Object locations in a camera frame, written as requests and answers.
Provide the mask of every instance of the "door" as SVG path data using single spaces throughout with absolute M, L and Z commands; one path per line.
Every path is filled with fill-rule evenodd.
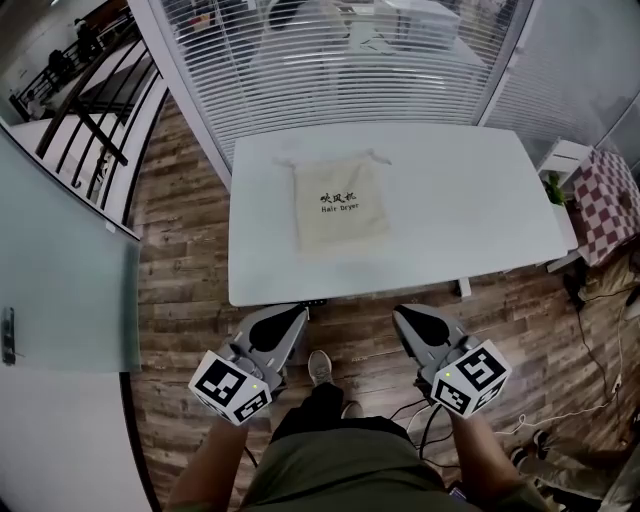
M 139 366 L 139 240 L 85 203 L 0 126 L 0 314 L 5 364 Z

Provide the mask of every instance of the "checkered cloth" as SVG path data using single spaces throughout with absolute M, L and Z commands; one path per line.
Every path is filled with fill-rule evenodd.
M 622 157 L 614 153 L 593 151 L 578 173 L 575 197 L 587 230 L 587 264 L 594 266 L 640 232 L 640 191 Z M 621 204 L 625 191 L 631 208 Z

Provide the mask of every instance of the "beige cloth bag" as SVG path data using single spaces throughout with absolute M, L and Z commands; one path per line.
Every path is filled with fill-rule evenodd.
M 301 251 L 321 251 L 389 231 L 372 155 L 293 166 L 293 174 Z

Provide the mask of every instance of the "table leg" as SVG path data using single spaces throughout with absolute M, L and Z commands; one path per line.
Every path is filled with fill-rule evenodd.
M 578 258 L 580 258 L 580 253 L 578 251 L 571 251 L 564 258 L 560 258 L 559 260 L 554 261 L 553 263 L 549 263 L 547 265 L 547 272 L 552 273 L 556 270 L 561 269 L 562 267 L 566 267 L 569 263 L 573 263 Z
M 462 298 L 471 297 L 471 285 L 468 277 L 458 279 L 458 293 Z

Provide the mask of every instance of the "potted plant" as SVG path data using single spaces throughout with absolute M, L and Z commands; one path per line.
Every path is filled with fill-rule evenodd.
M 564 197 L 564 192 L 560 189 L 560 177 L 555 172 L 550 172 L 547 175 L 547 180 L 543 181 L 544 189 L 547 192 L 547 197 L 552 204 L 557 204 L 558 206 L 564 206 L 566 199 Z

